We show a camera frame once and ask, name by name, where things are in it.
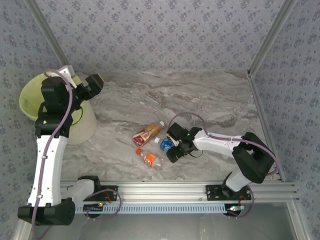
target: yellow bucket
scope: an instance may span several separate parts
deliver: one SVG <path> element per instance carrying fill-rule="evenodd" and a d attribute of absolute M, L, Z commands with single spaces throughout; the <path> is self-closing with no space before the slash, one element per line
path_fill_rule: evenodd
<path fill-rule="evenodd" d="M 19 97 L 20 110 L 32 121 L 38 118 L 38 110 L 40 104 L 44 102 L 44 97 L 41 93 L 41 86 L 43 80 L 47 77 L 42 73 L 31 81 L 29 81 L 23 88 Z M 81 83 L 78 76 L 72 79 L 76 85 Z M 70 128 L 68 144 L 76 145 L 87 141 L 97 129 L 97 119 L 88 101 L 81 103 L 82 110 L 79 109 L 72 113 L 74 125 Z"/>

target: blue patterned wall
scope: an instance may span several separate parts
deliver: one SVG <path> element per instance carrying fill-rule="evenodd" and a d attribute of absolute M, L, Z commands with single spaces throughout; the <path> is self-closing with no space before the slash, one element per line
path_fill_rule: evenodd
<path fill-rule="evenodd" d="M 247 70 L 283 0 L 36 0 L 78 71 Z"/>
<path fill-rule="evenodd" d="M 301 0 L 254 77 L 288 181 L 320 239 L 320 2 Z"/>
<path fill-rule="evenodd" d="M 24 85 L 60 64 L 23 1 L 0 1 L 0 240 L 14 232 L 36 169 L 34 123 L 19 110 Z"/>

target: plastic bottle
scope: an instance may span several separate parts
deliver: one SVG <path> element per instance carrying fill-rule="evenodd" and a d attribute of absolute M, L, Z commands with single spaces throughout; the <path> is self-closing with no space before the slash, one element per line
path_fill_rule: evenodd
<path fill-rule="evenodd" d="M 159 137 L 156 137 L 154 139 L 154 142 L 156 144 L 159 144 L 160 145 L 160 149 L 162 151 L 164 151 L 165 153 L 168 152 L 168 150 L 174 145 L 174 143 L 168 138 L 165 138 L 165 139 L 161 140 Z"/>
<path fill-rule="evenodd" d="M 140 148 L 138 148 L 135 153 L 139 155 L 142 160 L 144 161 L 144 164 L 148 165 L 151 168 L 154 168 L 156 170 L 162 170 L 164 167 L 164 160 L 159 158 L 158 156 L 154 155 L 153 153 L 146 153 L 145 151 L 142 151 Z"/>
<path fill-rule="evenodd" d="M 152 123 L 145 129 L 142 129 L 137 134 L 133 136 L 134 143 L 141 147 L 146 144 L 150 139 L 154 138 L 160 133 L 160 130 L 165 127 L 165 123 L 160 121 L 159 123 Z"/>

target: gray marble floor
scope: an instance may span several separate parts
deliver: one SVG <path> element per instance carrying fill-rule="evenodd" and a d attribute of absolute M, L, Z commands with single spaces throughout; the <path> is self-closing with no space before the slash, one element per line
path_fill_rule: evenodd
<path fill-rule="evenodd" d="M 264 140 L 257 109 L 246 75 L 241 72 L 126 72 L 101 74 L 102 92 L 91 104 L 98 127 L 85 143 L 67 146 L 61 179 L 98 175 L 103 180 L 223 180 L 237 169 L 233 159 L 205 152 L 199 158 L 186 156 L 175 164 L 166 162 L 157 171 L 135 154 L 132 136 L 153 122 L 178 113 L 194 112 L 207 122 L 210 132 L 243 135 L 254 132 Z M 176 118 L 185 128 L 202 127 L 194 116 Z M 166 159 L 149 142 L 145 151 Z"/>

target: enclosure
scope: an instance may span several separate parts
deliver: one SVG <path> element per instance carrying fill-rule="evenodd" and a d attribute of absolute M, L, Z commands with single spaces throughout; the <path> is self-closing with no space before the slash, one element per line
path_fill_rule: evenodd
<path fill-rule="evenodd" d="M 97 229 L 96 238 L 106 232 L 116 238 L 118 225 L 136 229 L 137 239 L 228 239 L 239 231 L 249 239 L 320 237 L 317 1 L 4 0 L 0 7 L 1 239 L 26 239 L 31 231 L 28 223 L 15 226 L 37 162 L 34 122 L 19 109 L 20 93 L 46 69 L 65 65 L 79 76 L 99 73 L 104 85 L 89 101 L 97 122 L 94 135 L 64 151 L 62 192 L 83 175 L 97 175 L 103 184 L 119 187 L 124 205 L 212 207 L 204 189 L 239 168 L 233 158 L 197 151 L 200 157 L 171 163 L 150 141 L 142 149 L 165 161 L 164 169 L 156 170 L 135 154 L 135 133 L 159 121 L 167 127 L 183 112 L 203 117 L 211 133 L 255 133 L 281 166 L 261 185 L 252 185 L 256 206 L 247 220 L 228 222 L 220 212 L 120 212 L 105 226 L 85 223 L 76 214 L 71 226 L 54 226 L 44 239 L 56 232 L 69 238 L 76 231 L 74 238 L 86 239 L 88 229 Z M 203 127 L 192 115 L 174 121 L 188 130 Z M 165 136 L 163 130 L 159 137 Z M 161 226 L 158 218 L 169 224 Z M 265 228 L 254 223 L 261 218 Z M 169 227 L 181 221 L 177 229 Z M 152 222 L 155 235 L 139 230 Z M 243 225 L 257 231 L 242 231 Z M 227 235 L 227 226 L 234 232 Z M 185 237 L 176 231 L 185 231 Z M 118 238 L 128 235 L 124 231 Z"/>

